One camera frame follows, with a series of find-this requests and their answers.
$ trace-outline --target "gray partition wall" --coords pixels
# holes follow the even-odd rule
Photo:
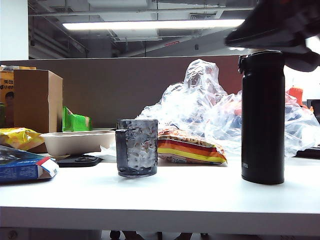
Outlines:
[[[236,55],[43,59],[1,64],[37,67],[61,76],[63,104],[75,114],[92,117],[93,127],[106,128],[114,127],[117,119],[135,118],[145,106],[157,103],[169,85],[184,80],[188,65],[196,59],[217,64],[219,82],[229,94],[241,89]]]

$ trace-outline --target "black thermos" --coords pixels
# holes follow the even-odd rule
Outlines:
[[[241,56],[242,178],[259,184],[284,182],[285,59],[278,51]]]

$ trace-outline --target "blue box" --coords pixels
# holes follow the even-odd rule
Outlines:
[[[0,183],[51,179],[58,170],[50,157],[0,145]]]

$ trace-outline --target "black phone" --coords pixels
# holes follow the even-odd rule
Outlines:
[[[92,167],[101,162],[101,158],[90,155],[71,155],[57,161],[60,168]]]

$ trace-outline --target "gray textured cup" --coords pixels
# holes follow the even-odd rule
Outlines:
[[[120,119],[115,131],[118,174],[140,178],[157,173],[158,120]]]

